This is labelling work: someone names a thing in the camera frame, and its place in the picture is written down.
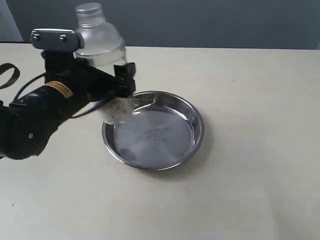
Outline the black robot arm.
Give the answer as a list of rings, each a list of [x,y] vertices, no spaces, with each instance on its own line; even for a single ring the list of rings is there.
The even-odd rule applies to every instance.
[[[133,62],[114,66],[110,75],[71,52],[43,51],[44,84],[0,107],[0,156],[24,160],[38,156],[51,135],[69,119],[95,112],[136,90]]]

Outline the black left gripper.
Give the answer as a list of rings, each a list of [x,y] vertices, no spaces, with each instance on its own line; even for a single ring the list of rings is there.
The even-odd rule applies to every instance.
[[[128,98],[136,91],[136,64],[114,65],[114,76],[72,53],[43,51],[45,85],[41,87],[42,110],[81,110],[89,103]]]

